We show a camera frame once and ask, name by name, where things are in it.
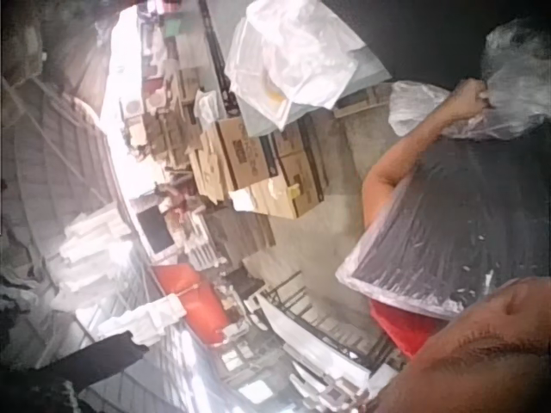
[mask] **stack of cardboard boxes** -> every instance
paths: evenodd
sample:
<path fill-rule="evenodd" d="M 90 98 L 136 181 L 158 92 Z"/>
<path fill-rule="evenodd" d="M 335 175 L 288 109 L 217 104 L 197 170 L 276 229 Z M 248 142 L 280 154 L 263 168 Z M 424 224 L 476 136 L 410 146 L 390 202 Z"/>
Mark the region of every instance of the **stack of cardboard boxes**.
<path fill-rule="evenodd" d="M 300 122 L 249 138 L 241 118 L 221 120 L 189 153 L 199 193 L 236 209 L 296 219 L 323 199 L 313 149 Z"/>

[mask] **bright light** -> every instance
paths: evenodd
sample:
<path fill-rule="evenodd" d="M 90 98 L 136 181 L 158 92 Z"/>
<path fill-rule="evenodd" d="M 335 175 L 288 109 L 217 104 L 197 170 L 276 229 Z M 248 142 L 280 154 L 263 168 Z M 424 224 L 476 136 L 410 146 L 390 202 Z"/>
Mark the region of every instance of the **bright light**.
<path fill-rule="evenodd" d="M 119 241 L 109 245 L 109 255 L 111 259 L 119 265 L 124 265 L 128 262 L 128 256 L 132 251 L 132 241 Z"/>
<path fill-rule="evenodd" d="M 188 366 L 189 369 L 195 367 L 195 363 L 197 362 L 197 354 L 195 354 L 193 340 L 191 339 L 191 335 L 188 331 L 184 331 L 182 333 L 182 348 L 186 366 Z"/>
<path fill-rule="evenodd" d="M 239 389 L 239 392 L 251 400 L 254 404 L 260 404 L 274 395 L 274 393 L 262 380 L 257 380 L 248 385 L 244 385 Z"/>
<path fill-rule="evenodd" d="M 208 402 L 207 391 L 205 390 L 205 385 L 201 377 L 194 376 L 191 380 L 191 387 L 193 388 L 193 393 L 195 395 L 195 405 L 199 410 L 199 413 L 211 413 L 210 404 Z"/>

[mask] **window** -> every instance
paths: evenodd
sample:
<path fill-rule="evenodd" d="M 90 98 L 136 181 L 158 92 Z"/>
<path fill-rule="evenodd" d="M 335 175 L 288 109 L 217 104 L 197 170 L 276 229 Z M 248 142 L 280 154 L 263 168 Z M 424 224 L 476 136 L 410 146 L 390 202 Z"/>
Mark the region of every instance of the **window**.
<path fill-rule="evenodd" d="M 232 372 L 236 368 L 243 366 L 243 362 L 235 350 L 224 353 L 222 355 L 222 360 L 224 361 L 228 372 Z"/>
<path fill-rule="evenodd" d="M 239 389 L 239 392 L 251 400 L 254 404 L 260 404 L 274 395 L 274 393 L 262 380 L 257 380 L 248 385 L 244 385 Z"/>

